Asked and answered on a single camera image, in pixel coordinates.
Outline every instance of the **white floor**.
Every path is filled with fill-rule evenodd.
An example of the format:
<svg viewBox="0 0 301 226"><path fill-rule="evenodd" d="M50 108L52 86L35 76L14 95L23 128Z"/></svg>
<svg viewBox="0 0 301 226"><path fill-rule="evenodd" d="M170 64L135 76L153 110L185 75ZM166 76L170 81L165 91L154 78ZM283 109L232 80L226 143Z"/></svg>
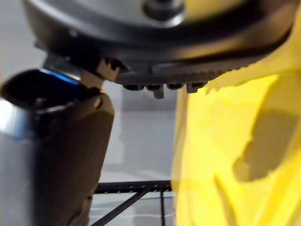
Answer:
<svg viewBox="0 0 301 226"><path fill-rule="evenodd" d="M36 49L20 0L0 0L0 68L5 78L41 66L45 53ZM101 181L170 178L176 91L156 100L148 91L132 92L106 82L115 121Z"/></svg>

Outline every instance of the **black metal rack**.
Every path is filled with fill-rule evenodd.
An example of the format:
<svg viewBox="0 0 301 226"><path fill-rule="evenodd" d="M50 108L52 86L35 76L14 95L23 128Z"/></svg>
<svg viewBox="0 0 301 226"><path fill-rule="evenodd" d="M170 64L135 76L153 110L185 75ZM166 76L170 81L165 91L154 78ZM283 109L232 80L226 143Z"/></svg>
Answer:
<svg viewBox="0 0 301 226"><path fill-rule="evenodd" d="M104 226L149 192L160 192L161 225L165 226L164 192L172 191L170 180L99 183L95 194L136 193L92 226Z"/></svg>

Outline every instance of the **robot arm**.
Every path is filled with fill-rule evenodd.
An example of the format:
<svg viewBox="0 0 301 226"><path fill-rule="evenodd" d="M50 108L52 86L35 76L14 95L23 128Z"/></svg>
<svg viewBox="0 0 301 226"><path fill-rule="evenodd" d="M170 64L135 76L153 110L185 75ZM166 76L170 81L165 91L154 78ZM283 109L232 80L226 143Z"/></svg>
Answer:
<svg viewBox="0 0 301 226"><path fill-rule="evenodd" d="M197 92L283 44L298 5L209 2L23 0L48 57L0 90L4 226L88 224L114 116L104 80Z"/></svg>

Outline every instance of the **yellow object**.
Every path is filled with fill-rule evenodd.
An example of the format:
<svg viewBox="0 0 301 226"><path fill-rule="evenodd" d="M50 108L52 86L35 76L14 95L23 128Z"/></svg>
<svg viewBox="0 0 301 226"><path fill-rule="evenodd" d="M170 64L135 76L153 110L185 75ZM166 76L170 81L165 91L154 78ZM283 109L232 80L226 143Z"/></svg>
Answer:
<svg viewBox="0 0 301 226"><path fill-rule="evenodd" d="M178 95L177 226L301 226L301 10L264 60Z"/></svg>

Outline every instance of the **black cylindrical component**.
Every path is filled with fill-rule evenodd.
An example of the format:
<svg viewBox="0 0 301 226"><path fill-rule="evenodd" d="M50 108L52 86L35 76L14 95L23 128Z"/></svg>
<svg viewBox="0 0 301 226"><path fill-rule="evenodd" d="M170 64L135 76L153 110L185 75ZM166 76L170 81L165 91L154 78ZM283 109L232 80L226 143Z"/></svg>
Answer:
<svg viewBox="0 0 301 226"><path fill-rule="evenodd" d="M113 114L105 94L56 73L26 71L1 87L4 226L88 224Z"/></svg>

